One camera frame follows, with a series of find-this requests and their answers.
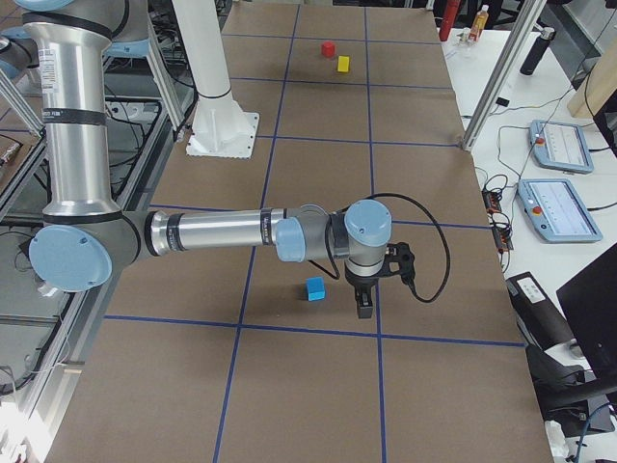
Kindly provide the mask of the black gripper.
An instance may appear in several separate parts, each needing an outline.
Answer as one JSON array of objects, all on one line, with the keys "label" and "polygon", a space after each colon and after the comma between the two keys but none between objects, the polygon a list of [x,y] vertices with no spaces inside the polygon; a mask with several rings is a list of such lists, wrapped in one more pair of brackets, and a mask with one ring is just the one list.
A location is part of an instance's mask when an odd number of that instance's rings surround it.
[{"label": "black gripper", "polygon": [[346,281],[355,289],[358,319],[370,319],[374,311],[372,288],[377,285],[379,277],[358,275],[348,265],[344,268]]}]

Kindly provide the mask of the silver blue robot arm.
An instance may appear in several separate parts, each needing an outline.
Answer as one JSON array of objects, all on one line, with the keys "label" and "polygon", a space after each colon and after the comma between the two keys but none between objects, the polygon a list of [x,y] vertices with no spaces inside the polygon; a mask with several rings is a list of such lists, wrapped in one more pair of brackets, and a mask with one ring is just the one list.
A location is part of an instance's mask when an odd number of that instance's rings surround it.
[{"label": "silver blue robot arm", "polygon": [[111,193],[102,59],[115,43],[148,42],[148,5],[25,1],[22,9],[24,29],[38,48],[51,177],[43,227],[29,246],[41,279],[81,292],[148,256],[272,246],[283,261],[342,259],[358,315],[371,317],[371,292],[385,274],[391,235],[383,204],[361,200],[336,213],[315,205],[174,215],[123,211]]}]

